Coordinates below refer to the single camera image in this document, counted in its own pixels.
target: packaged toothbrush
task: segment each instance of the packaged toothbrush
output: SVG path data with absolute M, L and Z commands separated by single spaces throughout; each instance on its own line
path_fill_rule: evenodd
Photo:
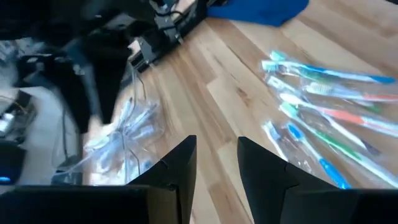
M 319 77 L 323 77 L 327 80 L 339 78 L 339 79 L 354 80 L 359 82 L 377 83 L 381 85 L 393 84 L 397 82 L 397 80 L 393 77 L 385 77 L 382 75 L 370 75 L 360 72 L 345 72 L 339 70 L 332 70 L 300 62 L 294 62 L 290 60 L 278 60 L 278 61 L 263 60 L 262 68 L 264 70 L 270 70 L 275 72 L 286 71 L 286 70 L 298 72 L 297 74 L 293 73 L 293 75 L 296 76 L 300 76 L 300 73 L 311 73 L 313 75 L 316 74 Z
M 322 167 L 324 173 L 341 189 L 351 189 L 343 173 L 337 167 L 320 154 L 319 149 L 311 142 L 309 137 L 293 122 L 289 121 L 285 125 L 286 130 L 303 151 L 311 156 L 315 162 Z
M 378 178 L 387 182 L 389 185 L 398 188 L 398 177 L 395 174 L 393 174 L 389 169 L 386 169 L 379 162 L 375 161 L 374 158 L 371 158 L 369 153 L 364 152 L 351 141 L 348 141 L 345 138 L 338 139 L 336 136 L 330 134 L 330 131 L 333 131 L 333 129 L 328 128 L 328 126 L 319 125 L 320 123 L 316 121 L 316 117 L 313 114 L 303 113 L 286 102 L 282 103 L 279 106 L 279 109 L 290 119 L 298 123 L 300 127 L 309 131 L 312 136 L 317 138 L 323 144 L 333 146 L 339 150 L 339 152 L 360 165 L 362 169 L 366 169 Z
M 266 132 L 270 142 L 283 160 L 301 168 L 309 174 L 319 176 L 319 170 L 314 169 L 315 163 L 302 150 L 297 148 L 286 135 L 282 134 L 280 129 L 277 129 L 272 121 L 264 123 L 261 128 Z
M 336 147 L 325 144 L 321 142 L 324 146 L 335 155 L 337 159 L 340 160 L 340 170 L 346 170 L 345 174 L 348 180 L 355 183 L 355 188 L 367 188 L 367 189 L 395 189 L 391 184 L 372 173 L 371 171 L 365 169 L 363 166 L 357 162 L 350 159 Z
M 361 110 L 361 108 L 352 105 L 328 103 L 326 101 L 315 101 L 313 99 L 311 103 L 308 103 L 290 93 L 280 93 L 279 97 L 282 101 L 295 105 L 297 108 L 315 114 L 325 114 L 331 118 L 353 123 L 393 137 L 398 137 L 398 123 L 370 111 Z
M 380 85 L 346 80 L 325 83 L 303 78 L 300 87 L 307 93 L 320 96 L 368 102 L 398 103 L 398 84 Z
M 288 60 L 291 62 L 299 62 L 297 59 L 289 57 L 287 54 L 279 51 L 279 50 L 273 50 L 271 51 L 271 53 L 269 54 L 269 57 L 271 58 L 271 60 L 273 61 L 284 61 L 284 60 Z M 317 72 L 308 72 L 306 70 L 298 70 L 298 73 L 296 74 L 297 76 L 301 77 L 301 78 L 307 78 L 309 80 L 313 80 L 316 82 L 320 82 L 320 83 L 333 83 L 334 80 L 336 80 L 337 78 L 325 78 L 323 76 L 319 76 L 319 73 Z M 351 100 L 353 103 L 356 103 L 362 107 L 364 107 L 365 109 L 375 112 L 375 113 L 380 113 L 381 108 L 376 105 L 375 103 L 371 102 L 371 101 L 363 101 L 363 100 Z
M 311 99 L 309 99 L 308 97 L 306 97 L 305 95 L 300 93 L 297 89 L 295 89 L 293 86 L 286 83 L 284 80 L 280 79 L 278 76 L 268 75 L 266 78 L 266 84 L 268 86 L 270 86 L 271 88 L 273 88 L 278 93 L 290 93 L 297 97 L 301 97 L 303 100 L 305 100 L 308 103 L 311 103 L 311 101 L 310 101 Z M 351 131 L 347 130 L 344 126 L 342 126 L 340 123 L 336 122 L 330 116 L 328 116 L 324 113 L 319 113 L 319 115 L 325 119 L 325 122 L 327 122 L 328 125 L 333 127 L 335 130 L 337 130 L 342 135 L 346 136 L 348 139 L 353 141 L 359 147 L 367 150 L 373 156 L 379 156 L 381 154 L 381 152 L 378 149 L 376 149 L 374 146 L 372 146 L 372 144 L 357 137 L 357 135 L 355 135 Z

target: wooden floor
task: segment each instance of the wooden floor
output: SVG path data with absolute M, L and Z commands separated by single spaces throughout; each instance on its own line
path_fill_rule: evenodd
M 316 65 L 398 77 L 398 6 L 384 0 L 311 0 L 280 29 L 208 18 L 143 74 L 147 91 L 160 97 L 167 121 L 154 145 L 159 156 L 189 134 L 198 138 L 192 223 L 252 223 L 236 140 L 247 136 L 276 154 L 261 129 L 269 119 L 286 120 L 259 69 L 272 49 Z M 130 94 L 126 90 L 121 98 Z M 394 155 L 396 141 L 364 138 Z M 396 164 L 386 166 L 398 171 Z M 355 187 L 372 187 L 345 169 Z

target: blue light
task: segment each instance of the blue light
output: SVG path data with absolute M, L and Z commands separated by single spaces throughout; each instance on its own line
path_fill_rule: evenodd
M 10 182 L 11 179 L 8 177 L 0 177 L 0 182 Z

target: green toothbrush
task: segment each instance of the green toothbrush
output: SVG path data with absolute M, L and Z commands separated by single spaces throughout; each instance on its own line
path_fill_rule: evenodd
M 366 156 L 362 155 L 359 152 L 354 151 L 352 148 L 344 145 L 343 143 L 337 141 L 335 138 L 331 137 L 327 133 L 323 133 L 311 126 L 309 126 L 302 118 L 299 117 L 298 109 L 294 108 L 292 105 L 284 102 L 279 106 L 279 109 L 285 113 L 292 120 L 298 122 L 298 124 L 302 125 L 304 128 L 309 130 L 312 134 L 314 134 L 317 138 L 322 140 L 323 142 L 333 146 L 337 150 L 341 151 L 344 155 L 348 156 L 350 159 L 354 160 L 376 176 L 380 177 L 382 180 L 391 184 L 395 188 L 398 188 L 398 178 L 391 174 L 388 170 L 376 164 Z

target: blue toothbrush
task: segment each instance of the blue toothbrush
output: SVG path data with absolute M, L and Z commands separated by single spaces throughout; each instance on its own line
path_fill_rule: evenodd
M 327 161 L 325 158 L 317 152 L 317 150 L 312 146 L 310 141 L 305 137 L 302 130 L 299 129 L 294 123 L 287 123 L 287 129 L 289 130 L 290 135 L 294 138 L 295 141 L 301 142 L 317 159 L 317 161 L 322 166 L 323 170 L 329 175 L 329 177 L 337 184 L 337 186 L 341 189 L 350 189 L 352 186 L 345 180 L 345 178 L 340 174 L 338 169 L 334 167 L 334 165 Z
M 391 84 L 395 83 L 397 80 L 392 77 L 382 77 L 379 75 L 368 75 L 365 73 L 355 73 L 355 72 L 343 72 L 337 70 L 330 70 L 321 67 L 316 67 L 312 65 L 306 65 L 298 62 L 288 62 L 288 61 L 268 61 L 263 60 L 261 62 L 262 69 L 265 71 L 278 71 L 280 66 L 288 67 L 288 68 L 301 68 L 306 69 L 311 72 L 318 72 L 327 75 L 331 75 L 333 77 L 345 78 L 349 80 L 356 80 L 362 82 L 371 82 L 378 84 Z

